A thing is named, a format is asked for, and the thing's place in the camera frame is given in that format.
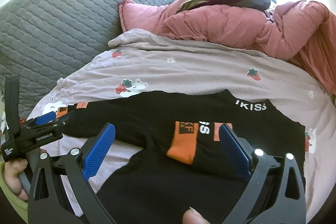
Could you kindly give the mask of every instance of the fingernail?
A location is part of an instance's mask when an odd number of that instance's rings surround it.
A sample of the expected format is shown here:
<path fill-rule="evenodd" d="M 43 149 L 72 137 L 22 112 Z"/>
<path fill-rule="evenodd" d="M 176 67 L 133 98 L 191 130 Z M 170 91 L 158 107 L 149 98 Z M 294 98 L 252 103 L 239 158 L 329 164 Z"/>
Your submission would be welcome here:
<path fill-rule="evenodd" d="M 199 217 L 202 217 L 202 215 L 199 213 L 199 212 L 197 212 L 194 208 L 191 208 L 191 207 L 189 207 L 190 208 L 190 210 L 193 212 L 193 213 L 195 213 L 196 215 L 198 215 Z"/>
<path fill-rule="evenodd" d="M 27 165 L 28 162 L 26 159 L 20 159 L 20 165 L 24 166 L 24 165 Z"/>

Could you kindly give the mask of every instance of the gray quilted headboard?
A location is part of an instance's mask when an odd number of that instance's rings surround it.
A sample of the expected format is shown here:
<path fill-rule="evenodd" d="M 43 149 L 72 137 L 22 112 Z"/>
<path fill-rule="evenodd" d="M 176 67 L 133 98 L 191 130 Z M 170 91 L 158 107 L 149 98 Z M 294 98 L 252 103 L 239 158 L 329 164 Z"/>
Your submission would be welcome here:
<path fill-rule="evenodd" d="M 0 88 L 20 75 L 26 118 L 36 103 L 66 77 L 108 49 L 122 33 L 122 0 L 11 0 L 0 8 Z M 167 5 L 174 0 L 134 0 Z"/>

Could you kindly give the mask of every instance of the green sleeve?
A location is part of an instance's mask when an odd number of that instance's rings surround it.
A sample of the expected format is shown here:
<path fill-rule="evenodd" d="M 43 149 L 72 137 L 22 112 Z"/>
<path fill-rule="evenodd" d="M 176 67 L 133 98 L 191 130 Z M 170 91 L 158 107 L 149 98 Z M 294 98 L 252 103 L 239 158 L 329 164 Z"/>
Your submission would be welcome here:
<path fill-rule="evenodd" d="M 3 173 L 5 170 L 5 163 L 0 162 L 0 187 L 10 204 L 15 211 L 22 217 L 22 219 L 28 223 L 28 203 L 18 199 L 7 187 L 3 180 Z"/>

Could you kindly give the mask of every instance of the pink comforter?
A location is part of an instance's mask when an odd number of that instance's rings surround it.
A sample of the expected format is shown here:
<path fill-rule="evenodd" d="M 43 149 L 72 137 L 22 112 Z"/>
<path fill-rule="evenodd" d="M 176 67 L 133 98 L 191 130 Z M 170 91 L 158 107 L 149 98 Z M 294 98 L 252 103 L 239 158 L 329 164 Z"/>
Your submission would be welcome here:
<path fill-rule="evenodd" d="M 322 3 L 278 5 L 271 20 L 258 10 L 227 5 L 176 14 L 184 1 L 158 7 L 123 0 L 119 5 L 123 30 L 141 28 L 172 39 L 258 50 L 304 69 L 327 92 L 336 94 L 336 16 Z"/>

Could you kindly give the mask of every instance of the human hand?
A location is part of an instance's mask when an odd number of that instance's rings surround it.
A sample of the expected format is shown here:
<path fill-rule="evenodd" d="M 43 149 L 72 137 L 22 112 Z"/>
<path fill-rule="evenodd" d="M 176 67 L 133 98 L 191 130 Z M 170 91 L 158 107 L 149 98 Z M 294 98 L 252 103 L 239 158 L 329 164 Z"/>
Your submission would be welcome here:
<path fill-rule="evenodd" d="M 47 151 L 40 149 L 40 154 L 45 152 Z M 5 163 L 5 171 L 3 174 L 4 182 L 9 190 L 23 201 L 28 201 L 28 195 L 23 190 L 18 175 L 26 169 L 27 164 L 28 162 L 25 159 L 10 160 Z"/>
<path fill-rule="evenodd" d="M 190 207 L 183 215 L 182 224 L 210 224 L 196 210 Z"/>

